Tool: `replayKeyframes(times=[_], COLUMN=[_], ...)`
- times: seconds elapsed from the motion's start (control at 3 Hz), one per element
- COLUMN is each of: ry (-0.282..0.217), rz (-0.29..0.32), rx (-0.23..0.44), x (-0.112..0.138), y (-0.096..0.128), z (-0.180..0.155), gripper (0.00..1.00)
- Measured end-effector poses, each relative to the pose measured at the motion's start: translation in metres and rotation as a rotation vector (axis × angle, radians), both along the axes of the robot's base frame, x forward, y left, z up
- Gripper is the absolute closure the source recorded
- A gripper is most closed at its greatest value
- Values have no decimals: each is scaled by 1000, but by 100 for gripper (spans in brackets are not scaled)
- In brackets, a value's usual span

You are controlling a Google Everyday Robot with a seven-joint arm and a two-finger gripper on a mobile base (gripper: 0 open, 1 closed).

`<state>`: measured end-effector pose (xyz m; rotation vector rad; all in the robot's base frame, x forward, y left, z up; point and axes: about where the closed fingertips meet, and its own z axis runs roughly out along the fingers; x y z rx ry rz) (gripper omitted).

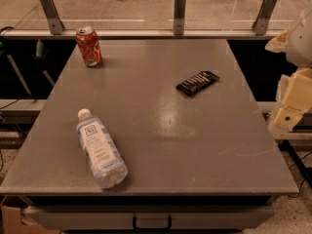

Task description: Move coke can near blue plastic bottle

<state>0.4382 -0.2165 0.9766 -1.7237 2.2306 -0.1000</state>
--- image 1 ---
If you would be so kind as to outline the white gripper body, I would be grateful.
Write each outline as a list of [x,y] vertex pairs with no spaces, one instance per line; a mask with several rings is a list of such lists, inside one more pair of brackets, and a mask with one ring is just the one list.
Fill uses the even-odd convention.
[[311,10],[303,10],[293,22],[287,39],[286,57],[296,66],[312,67]]

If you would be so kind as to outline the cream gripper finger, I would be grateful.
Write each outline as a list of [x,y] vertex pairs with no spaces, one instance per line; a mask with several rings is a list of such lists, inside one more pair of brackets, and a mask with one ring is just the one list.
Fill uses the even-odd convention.
[[272,53],[285,53],[287,51],[289,33],[290,29],[288,27],[285,28],[265,45],[265,50]]
[[289,133],[312,108],[312,69],[300,67],[291,76],[282,75],[276,103],[268,120],[271,133]]

